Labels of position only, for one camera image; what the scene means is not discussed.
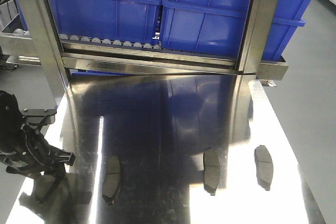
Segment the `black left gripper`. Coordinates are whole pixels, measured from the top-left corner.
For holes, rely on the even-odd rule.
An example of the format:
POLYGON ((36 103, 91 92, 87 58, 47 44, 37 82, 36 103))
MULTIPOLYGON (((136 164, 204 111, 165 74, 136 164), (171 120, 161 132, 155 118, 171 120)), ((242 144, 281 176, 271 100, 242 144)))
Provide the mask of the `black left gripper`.
POLYGON ((24 124, 18 102, 13 94, 1 91, 1 163, 7 166, 9 174, 39 178, 39 202, 44 203, 64 180, 64 165, 72 166, 76 156, 54 146, 50 147, 47 159, 41 148, 46 144, 42 134, 24 124))

